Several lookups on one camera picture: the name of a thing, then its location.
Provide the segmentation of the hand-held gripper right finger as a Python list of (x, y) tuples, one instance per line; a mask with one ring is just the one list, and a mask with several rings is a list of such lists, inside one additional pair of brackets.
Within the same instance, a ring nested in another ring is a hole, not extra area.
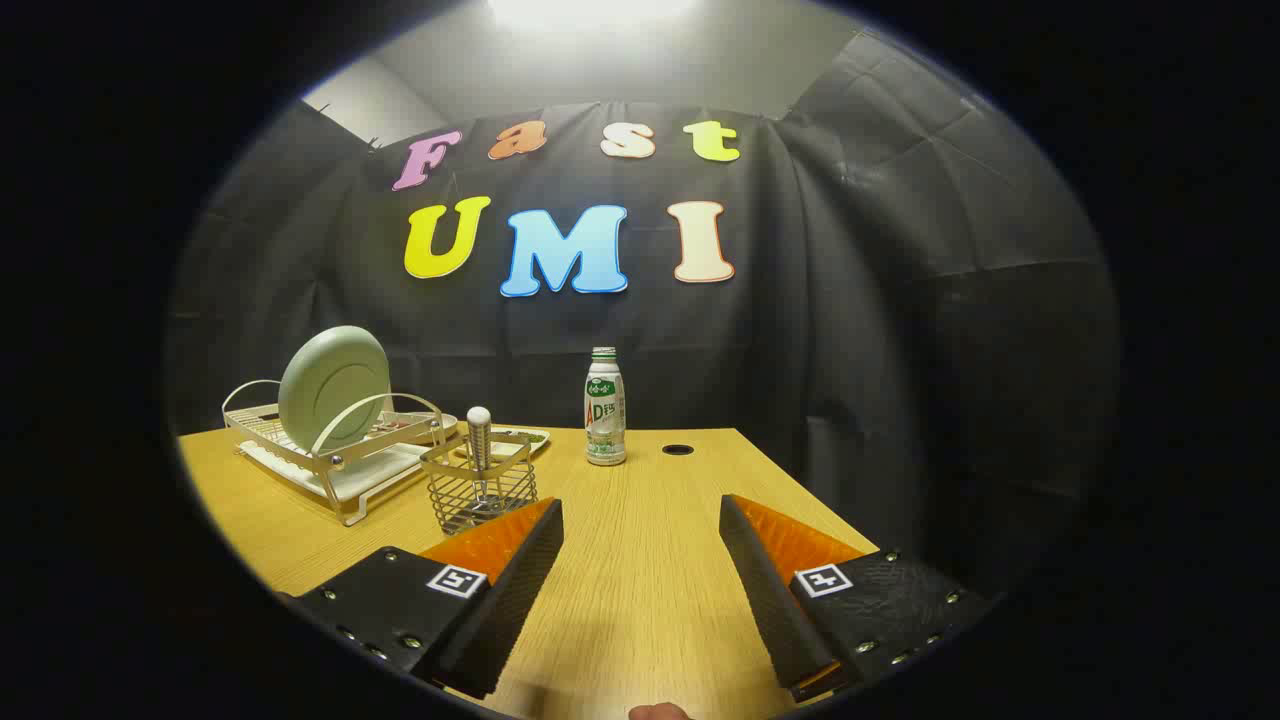
[(900, 674), (991, 609), (901, 550), (855, 550), (739, 495), (721, 501), (719, 537), (777, 680), (797, 702)]

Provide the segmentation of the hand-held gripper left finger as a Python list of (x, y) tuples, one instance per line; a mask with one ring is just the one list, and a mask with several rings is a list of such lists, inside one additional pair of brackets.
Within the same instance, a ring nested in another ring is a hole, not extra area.
[(394, 546), (282, 601), (342, 644), (483, 700), (498, 685), (564, 539), (544, 498), (412, 553)]

